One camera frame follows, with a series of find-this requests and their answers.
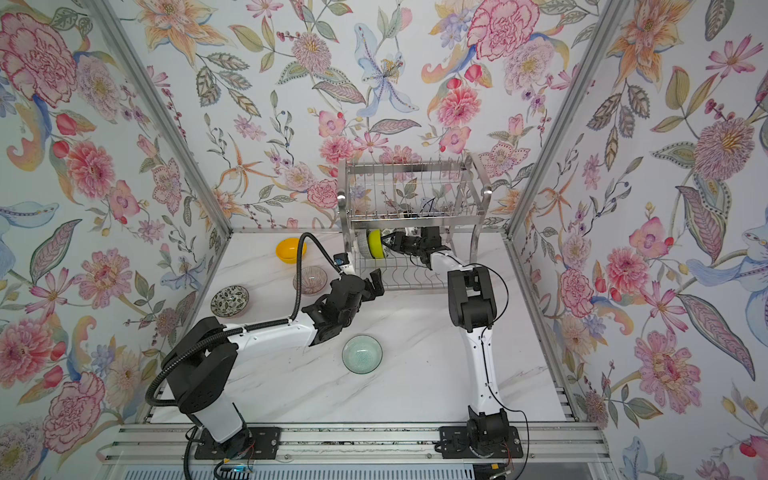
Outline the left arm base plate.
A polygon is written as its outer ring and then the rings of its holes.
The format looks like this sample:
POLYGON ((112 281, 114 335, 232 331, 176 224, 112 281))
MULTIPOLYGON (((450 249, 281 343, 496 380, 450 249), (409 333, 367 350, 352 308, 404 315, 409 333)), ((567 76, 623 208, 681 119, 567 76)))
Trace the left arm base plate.
POLYGON ((200 436, 195 460, 275 460, 282 430, 279 427, 248 427, 231 439, 217 442, 208 429, 200 436))

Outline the yellow plastic bowl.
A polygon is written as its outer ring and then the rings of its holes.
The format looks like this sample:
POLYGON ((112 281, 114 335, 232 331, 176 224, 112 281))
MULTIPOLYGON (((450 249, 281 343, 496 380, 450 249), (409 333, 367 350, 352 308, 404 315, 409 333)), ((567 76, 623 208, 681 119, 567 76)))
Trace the yellow plastic bowl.
POLYGON ((276 248, 276 257, 286 264, 296 264, 306 254, 307 246, 298 237, 281 240, 276 248))

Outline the lime green plastic bowl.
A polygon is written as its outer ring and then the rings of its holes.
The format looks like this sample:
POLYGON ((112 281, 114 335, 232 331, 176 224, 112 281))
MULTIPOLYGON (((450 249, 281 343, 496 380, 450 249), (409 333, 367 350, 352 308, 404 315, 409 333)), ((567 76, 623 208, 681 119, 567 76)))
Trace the lime green plastic bowl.
POLYGON ((368 230, 366 232, 367 246, 370 256, 376 260, 383 260, 386 258, 384 250, 382 235, 379 229, 368 230))

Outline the green leaf pattern bowl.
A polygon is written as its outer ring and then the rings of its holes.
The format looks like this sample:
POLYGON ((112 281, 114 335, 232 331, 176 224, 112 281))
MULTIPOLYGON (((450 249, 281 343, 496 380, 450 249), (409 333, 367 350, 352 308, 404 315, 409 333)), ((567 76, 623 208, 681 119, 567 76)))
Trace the green leaf pattern bowl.
POLYGON ((382 249, 384 252, 384 256, 386 258, 389 258, 392 255, 392 250, 391 250, 392 235, 393 233, 391 231, 382 232, 381 234, 382 249))

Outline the aluminium mounting rail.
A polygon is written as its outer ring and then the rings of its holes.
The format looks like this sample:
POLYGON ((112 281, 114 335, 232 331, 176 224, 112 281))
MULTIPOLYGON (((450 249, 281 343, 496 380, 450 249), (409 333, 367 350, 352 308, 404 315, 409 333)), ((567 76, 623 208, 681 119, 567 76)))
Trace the aluminium mounting rail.
MULTIPOLYGON (((436 450, 444 444, 441 423, 275 423, 275 439, 260 440, 238 458, 274 465, 446 463, 436 450)), ((178 464, 187 445, 186 424, 139 424, 117 430, 96 458, 104 465, 178 464)), ((515 466, 544 463, 609 463, 605 436, 593 423, 514 422, 512 449, 503 453, 515 466)))

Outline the speckled dark patterned bowl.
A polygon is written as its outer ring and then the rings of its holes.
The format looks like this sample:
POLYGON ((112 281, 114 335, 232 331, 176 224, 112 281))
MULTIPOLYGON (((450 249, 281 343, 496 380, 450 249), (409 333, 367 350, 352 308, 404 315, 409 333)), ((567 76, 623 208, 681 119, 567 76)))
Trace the speckled dark patterned bowl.
POLYGON ((210 310, 217 317, 231 318, 245 311, 250 301, 248 290, 242 285, 227 286, 210 301, 210 310))

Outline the silver two-tier dish rack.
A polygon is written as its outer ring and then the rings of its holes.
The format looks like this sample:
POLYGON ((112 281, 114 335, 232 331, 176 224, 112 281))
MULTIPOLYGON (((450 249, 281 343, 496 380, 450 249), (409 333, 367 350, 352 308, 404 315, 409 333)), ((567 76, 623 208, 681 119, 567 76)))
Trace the silver two-tier dish rack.
POLYGON ((492 193, 484 165, 471 153, 421 162, 345 163, 338 189, 345 252, 362 275, 380 269, 388 289, 443 289, 443 276, 406 256, 392 252, 383 260, 363 258, 356 232, 438 226, 455 257, 476 262, 492 193))

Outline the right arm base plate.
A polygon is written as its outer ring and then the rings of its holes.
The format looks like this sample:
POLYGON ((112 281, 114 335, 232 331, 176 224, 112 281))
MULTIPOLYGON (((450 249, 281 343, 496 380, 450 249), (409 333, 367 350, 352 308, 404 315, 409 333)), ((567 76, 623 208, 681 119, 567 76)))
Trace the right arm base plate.
POLYGON ((523 459, 526 454, 518 430, 508 426, 499 435, 470 433, 466 426, 442 426, 434 450, 443 459, 523 459))

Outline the pale green glass bowl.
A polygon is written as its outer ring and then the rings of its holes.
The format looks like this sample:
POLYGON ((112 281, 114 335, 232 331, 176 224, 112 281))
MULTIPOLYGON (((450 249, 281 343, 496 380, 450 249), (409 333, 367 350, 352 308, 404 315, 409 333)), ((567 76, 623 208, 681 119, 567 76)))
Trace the pale green glass bowl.
POLYGON ((375 371, 383 360, 381 344, 369 335, 357 335, 349 339, 342 350, 345 368, 357 375, 375 371))

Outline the purple striped glass bowl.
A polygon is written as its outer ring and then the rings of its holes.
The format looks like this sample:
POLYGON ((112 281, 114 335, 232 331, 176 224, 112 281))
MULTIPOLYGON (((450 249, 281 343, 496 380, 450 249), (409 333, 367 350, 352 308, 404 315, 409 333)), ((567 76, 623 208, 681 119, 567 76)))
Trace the purple striped glass bowl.
POLYGON ((302 295, 315 296, 320 294, 328 285, 328 275, 319 266, 303 267, 293 278, 293 287, 302 295))

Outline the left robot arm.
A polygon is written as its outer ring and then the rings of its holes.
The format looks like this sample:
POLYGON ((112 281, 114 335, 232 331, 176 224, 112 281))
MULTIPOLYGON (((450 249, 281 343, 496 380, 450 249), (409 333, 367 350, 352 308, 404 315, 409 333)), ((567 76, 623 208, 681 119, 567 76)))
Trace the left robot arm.
POLYGON ((155 407, 175 407, 206 430, 219 446, 243 443, 247 424, 226 393, 235 366, 261 355, 325 343, 351 325, 364 302, 385 293, 382 273, 367 278, 343 273, 331 292, 291 319, 247 325, 222 324, 207 317, 194 325, 164 360, 147 389, 155 407))

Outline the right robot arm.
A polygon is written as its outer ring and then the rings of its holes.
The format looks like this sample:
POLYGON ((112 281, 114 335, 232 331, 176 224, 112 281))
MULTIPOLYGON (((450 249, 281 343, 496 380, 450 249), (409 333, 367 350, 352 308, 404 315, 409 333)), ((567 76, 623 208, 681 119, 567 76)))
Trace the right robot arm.
POLYGON ((488 458, 510 438, 507 409, 502 405, 492 359, 492 333, 499 318, 491 275, 493 271, 476 262, 460 260, 442 242, 437 227, 423 227, 416 236, 396 230, 382 237, 392 252, 420 263, 446 280, 451 323, 463 335, 474 382, 468 406, 466 434, 453 449, 471 451, 488 458))

